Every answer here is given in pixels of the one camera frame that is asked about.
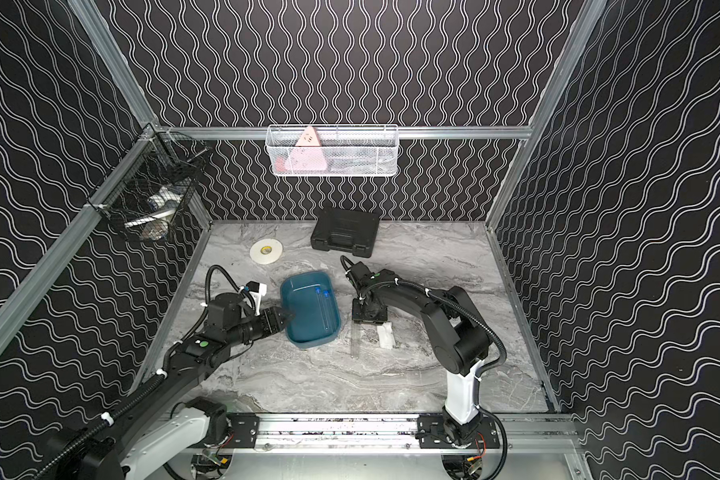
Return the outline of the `white wipe cloth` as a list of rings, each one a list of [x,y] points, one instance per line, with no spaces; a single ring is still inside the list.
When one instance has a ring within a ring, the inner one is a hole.
[[[379,347],[385,350],[392,350],[395,348],[396,341],[392,325],[387,322],[376,327],[377,335],[379,339]]]

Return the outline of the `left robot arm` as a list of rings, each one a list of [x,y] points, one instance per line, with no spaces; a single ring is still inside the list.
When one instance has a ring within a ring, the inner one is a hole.
[[[146,479],[185,448],[216,444],[232,436],[227,410],[209,400],[193,400],[172,420],[159,421],[171,406],[257,341],[286,329],[292,312],[261,307],[251,285],[232,282],[231,291],[212,295],[215,273],[229,279],[220,265],[204,280],[205,307],[196,323],[174,343],[161,366],[131,394],[88,425],[64,428],[47,444],[37,479]]]

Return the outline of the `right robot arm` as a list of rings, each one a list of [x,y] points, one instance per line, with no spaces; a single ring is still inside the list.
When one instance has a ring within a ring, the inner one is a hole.
[[[433,289],[398,276],[371,271],[364,263],[340,257],[353,286],[351,319],[381,326],[395,308],[421,320],[431,349],[447,372],[447,395],[440,431],[434,438],[465,448],[478,437],[487,414],[480,406],[481,377],[506,362],[507,349],[461,287]]]

